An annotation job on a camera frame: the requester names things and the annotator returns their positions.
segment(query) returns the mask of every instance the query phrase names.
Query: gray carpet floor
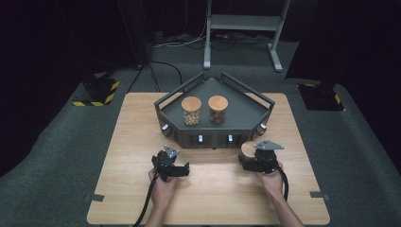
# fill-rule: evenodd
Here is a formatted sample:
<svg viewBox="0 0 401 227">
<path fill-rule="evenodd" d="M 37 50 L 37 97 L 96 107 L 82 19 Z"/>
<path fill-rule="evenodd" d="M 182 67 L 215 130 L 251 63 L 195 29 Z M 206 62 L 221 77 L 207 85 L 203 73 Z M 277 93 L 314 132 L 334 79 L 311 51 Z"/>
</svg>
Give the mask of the gray carpet floor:
<svg viewBox="0 0 401 227">
<path fill-rule="evenodd" d="M 221 42 L 212 45 L 230 47 Z M 296 84 L 316 81 L 285 79 L 297 45 L 278 44 L 281 73 L 274 71 L 266 43 L 213 49 L 209 70 L 202 67 L 203 49 L 154 48 L 152 59 L 175 65 L 183 81 L 203 71 L 207 76 L 225 72 L 259 92 L 285 94 L 327 196 L 331 218 L 327 226 L 400 226 L 400 175 L 346 89 L 335 87 L 346 111 L 313 112 L 305 108 Z M 151 67 L 161 92 L 180 85 L 174 68 L 157 63 Z M 30 154 L 0 179 L 0 226 L 91 226 L 86 221 L 88 197 L 95 192 L 124 96 L 156 91 L 148 66 L 130 89 L 137 74 L 131 69 L 113 73 L 120 85 L 108 106 L 74 107 L 66 101 Z"/>
</svg>

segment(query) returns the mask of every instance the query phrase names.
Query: person's arm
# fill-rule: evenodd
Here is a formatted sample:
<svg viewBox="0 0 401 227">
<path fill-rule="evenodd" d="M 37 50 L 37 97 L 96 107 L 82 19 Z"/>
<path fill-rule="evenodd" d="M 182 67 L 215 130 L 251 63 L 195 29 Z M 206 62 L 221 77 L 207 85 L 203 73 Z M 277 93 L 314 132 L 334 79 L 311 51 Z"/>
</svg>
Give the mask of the person's arm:
<svg viewBox="0 0 401 227">
<path fill-rule="evenodd" d="M 284 199 L 283 178 L 280 172 L 274 171 L 271 174 L 256 172 L 256 175 L 263 184 L 265 192 L 270 196 L 271 202 L 283 227 L 304 226 Z"/>
<path fill-rule="evenodd" d="M 152 169 L 148 174 L 150 180 L 153 179 L 154 174 L 155 170 Z M 161 178 L 157 178 L 151 193 L 153 208 L 151 209 L 148 221 L 145 224 L 146 227 L 163 226 L 165 213 L 171 199 L 173 198 L 177 181 L 178 178 L 168 179 L 167 182 L 164 182 Z"/>
</svg>

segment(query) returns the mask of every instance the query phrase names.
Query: metal bracket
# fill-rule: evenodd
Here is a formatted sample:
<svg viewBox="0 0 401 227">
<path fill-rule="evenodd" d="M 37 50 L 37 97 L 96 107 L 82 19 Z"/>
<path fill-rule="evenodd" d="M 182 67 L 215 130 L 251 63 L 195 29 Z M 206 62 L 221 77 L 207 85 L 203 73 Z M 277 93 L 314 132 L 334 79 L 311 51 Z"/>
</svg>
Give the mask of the metal bracket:
<svg viewBox="0 0 401 227">
<path fill-rule="evenodd" d="M 180 153 L 179 150 L 170 148 L 167 145 L 164 145 L 164 147 L 169 158 L 174 158 L 175 156 L 177 156 L 178 153 Z"/>
<path fill-rule="evenodd" d="M 270 140 L 264 140 L 264 141 L 260 142 L 259 144 L 256 144 L 253 147 L 257 148 L 257 149 L 262 149 L 262 150 L 284 149 L 283 146 L 276 144 Z"/>
</svg>

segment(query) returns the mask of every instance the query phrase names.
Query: shelf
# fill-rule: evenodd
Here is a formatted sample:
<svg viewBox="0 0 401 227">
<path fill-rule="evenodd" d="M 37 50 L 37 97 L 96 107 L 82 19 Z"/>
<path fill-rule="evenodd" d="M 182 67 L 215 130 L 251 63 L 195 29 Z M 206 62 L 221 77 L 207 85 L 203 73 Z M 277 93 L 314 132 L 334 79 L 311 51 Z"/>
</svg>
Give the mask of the shelf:
<svg viewBox="0 0 401 227">
<path fill-rule="evenodd" d="M 278 16 L 220 15 L 212 14 L 211 28 L 240 30 L 277 30 Z"/>
</svg>

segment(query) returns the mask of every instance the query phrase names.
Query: black tray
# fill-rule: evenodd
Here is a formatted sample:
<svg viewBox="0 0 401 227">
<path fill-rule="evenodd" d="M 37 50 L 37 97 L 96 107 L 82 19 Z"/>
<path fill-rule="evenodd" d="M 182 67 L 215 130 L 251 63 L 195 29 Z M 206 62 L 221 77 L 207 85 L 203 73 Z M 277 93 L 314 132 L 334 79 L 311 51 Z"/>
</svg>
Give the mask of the black tray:
<svg viewBox="0 0 401 227">
<path fill-rule="evenodd" d="M 209 118 L 208 100 L 217 95 L 225 96 L 229 103 L 225 121 L 220 124 Z M 196 96 L 202 103 L 198 125 L 188 126 L 183 122 L 181 103 L 188 96 Z M 154 105 L 162 133 L 171 136 L 182 148 L 239 148 L 265 132 L 274 101 L 227 74 L 207 78 L 200 73 Z"/>
</svg>

